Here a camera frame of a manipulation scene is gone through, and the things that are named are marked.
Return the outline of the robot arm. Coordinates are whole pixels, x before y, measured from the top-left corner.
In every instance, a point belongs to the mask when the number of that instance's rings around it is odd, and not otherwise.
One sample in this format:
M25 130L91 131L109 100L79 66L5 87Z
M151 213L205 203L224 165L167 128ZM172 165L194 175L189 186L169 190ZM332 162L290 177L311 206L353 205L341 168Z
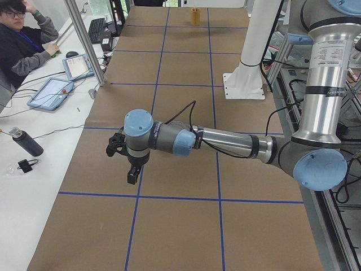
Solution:
M137 182L151 150L188 156L207 147L271 164L310 190L338 185L347 174L347 162L336 129L350 53L359 33L359 1L291 1L288 37L312 45L299 128L291 138L242 135L174 118L163 123L154 121L146 110L135 109L125 116L120 135L121 154L131 164L128 183Z

